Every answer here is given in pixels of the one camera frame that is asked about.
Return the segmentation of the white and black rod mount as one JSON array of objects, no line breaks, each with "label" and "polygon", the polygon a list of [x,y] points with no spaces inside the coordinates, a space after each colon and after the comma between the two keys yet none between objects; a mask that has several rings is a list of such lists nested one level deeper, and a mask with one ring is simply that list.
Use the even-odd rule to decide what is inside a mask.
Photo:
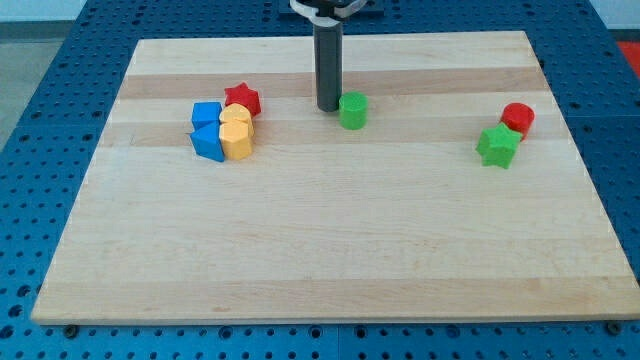
[{"label": "white and black rod mount", "polygon": [[291,9],[319,27],[334,27],[363,9],[367,0],[290,0]]}]

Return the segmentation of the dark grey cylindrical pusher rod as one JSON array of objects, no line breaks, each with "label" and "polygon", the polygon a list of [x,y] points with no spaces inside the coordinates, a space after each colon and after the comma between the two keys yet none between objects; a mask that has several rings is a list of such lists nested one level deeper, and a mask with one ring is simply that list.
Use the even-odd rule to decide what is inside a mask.
[{"label": "dark grey cylindrical pusher rod", "polygon": [[342,94],[343,26],[315,25],[313,30],[316,103],[324,112],[335,112]]}]

